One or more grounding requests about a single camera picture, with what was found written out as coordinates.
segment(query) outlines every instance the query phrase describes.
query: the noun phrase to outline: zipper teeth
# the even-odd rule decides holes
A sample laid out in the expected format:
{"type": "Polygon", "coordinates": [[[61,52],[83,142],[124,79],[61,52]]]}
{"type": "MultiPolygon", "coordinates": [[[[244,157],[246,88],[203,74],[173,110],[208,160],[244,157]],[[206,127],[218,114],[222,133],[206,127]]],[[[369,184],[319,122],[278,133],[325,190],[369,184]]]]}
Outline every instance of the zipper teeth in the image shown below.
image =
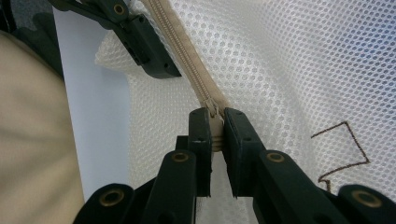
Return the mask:
{"type": "Polygon", "coordinates": [[[194,82],[195,87],[197,88],[198,92],[200,92],[201,97],[204,98],[203,99],[204,101],[211,99],[210,93],[206,89],[204,82],[202,81],[201,77],[199,76],[198,71],[196,70],[195,66],[193,65],[191,58],[189,57],[189,54],[184,49],[184,46],[181,44],[180,40],[178,39],[178,36],[177,36],[175,30],[173,29],[170,21],[166,17],[165,12],[163,11],[163,6],[157,0],[150,0],[149,2],[153,8],[153,11],[155,12],[155,14],[158,18],[158,21],[163,26],[163,29],[165,30],[166,35],[173,43],[173,46],[176,49],[177,55],[180,57],[181,61],[186,66],[186,68],[191,71],[190,76],[191,76],[192,81],[194,82]]]}

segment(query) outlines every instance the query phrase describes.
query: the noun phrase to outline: beige cushion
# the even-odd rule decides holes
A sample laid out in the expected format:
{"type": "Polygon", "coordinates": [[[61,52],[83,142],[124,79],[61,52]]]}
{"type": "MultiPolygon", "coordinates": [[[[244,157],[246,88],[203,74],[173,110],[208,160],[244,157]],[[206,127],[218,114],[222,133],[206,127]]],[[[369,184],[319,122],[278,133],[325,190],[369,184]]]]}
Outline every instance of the beige cushion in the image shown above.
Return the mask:
{"type": "Polygon", "coordinates": [[[0,34],[0,223],[72,223],[83,205],[64,83],[0,34]]]}

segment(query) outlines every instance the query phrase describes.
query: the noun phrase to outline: zipper pull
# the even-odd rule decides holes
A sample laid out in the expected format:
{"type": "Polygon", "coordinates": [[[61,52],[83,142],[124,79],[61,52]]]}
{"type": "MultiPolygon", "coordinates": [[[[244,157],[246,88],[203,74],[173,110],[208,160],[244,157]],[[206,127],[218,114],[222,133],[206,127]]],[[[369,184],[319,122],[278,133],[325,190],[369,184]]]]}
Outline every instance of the zipper pull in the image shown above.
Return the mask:
{"type": "Polygon", "coordinates": [[[209,111],[209,126],[212,135],[212,152],[219,152],[223,147],[224,140],[224,120],[219,113],[219,105],[209,98],[204,101],[207,110],[209,111]]]}

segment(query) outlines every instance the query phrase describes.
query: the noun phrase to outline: white mesh fabric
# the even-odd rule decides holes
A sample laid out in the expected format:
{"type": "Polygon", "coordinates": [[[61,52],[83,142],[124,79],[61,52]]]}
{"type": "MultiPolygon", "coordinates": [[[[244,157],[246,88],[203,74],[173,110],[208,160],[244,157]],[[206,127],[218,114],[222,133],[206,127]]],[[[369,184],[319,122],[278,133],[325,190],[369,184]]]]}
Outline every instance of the white mesh fabric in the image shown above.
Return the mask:
{"type": "MultiPolygon", "coordinates": [[[[209,73],[267,148],[289,153],[332,193],[356,183],[396,200],[394,1],[170,2],[209,73]]],[[[140,2],[131,6],[150,18],[140,2]]],[[[187,79],[148,77],[114,36],[97,62],[130,77],[138,187],[187,133],[198,103],[187,79]]],[[[203,201],[199,223],[256,222],[250,201],[233,200],[224,165],[214,160],[213,168],[213,198],[203,201]]]]}

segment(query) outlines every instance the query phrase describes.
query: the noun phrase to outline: metal rivet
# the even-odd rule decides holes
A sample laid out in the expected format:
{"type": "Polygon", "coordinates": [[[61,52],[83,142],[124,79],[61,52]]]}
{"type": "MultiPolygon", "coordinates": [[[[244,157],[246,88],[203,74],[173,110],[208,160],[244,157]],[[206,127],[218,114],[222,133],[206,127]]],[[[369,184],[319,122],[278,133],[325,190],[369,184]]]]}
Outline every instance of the metal rivet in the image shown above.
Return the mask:
{"type": "Polygon", "coordinates": [[[125,9],[123,8],[122,5],[116,4],[116,5],[114,5],[114,11],[115,11],[118,15],[122,15],[122,14],[124,14],[125,9]]]}
{"type": "Polygon", "coordinates": [[[267,159],[270,161],[274,161],[274,162],[282,162],[285,160],[285,158],[282,155],[280,155],[279,153],[275,153],[275,152],[268,153],[267,159]]]}
{"type": "Polygon", "coordinates": [[[352,197],[359,203],[362,203],[368,207],[377,208],[382,205],[381,200],[379,200],[375,195],[361,189],[353,190],[352,197]]]}
{"type": "Polygon", "coordinates": [[[120,203],[123,198],[124,192],[122,189],[110,189],[100,196],[99,202],[104,207],[111,207],[120,203]]]}
{"type": "Polygon", "coordinates": [[[189,159],[189,155],[183,152],[178,152],[172,155],[172,160],[177,162],[183,162],[189,159]]]}

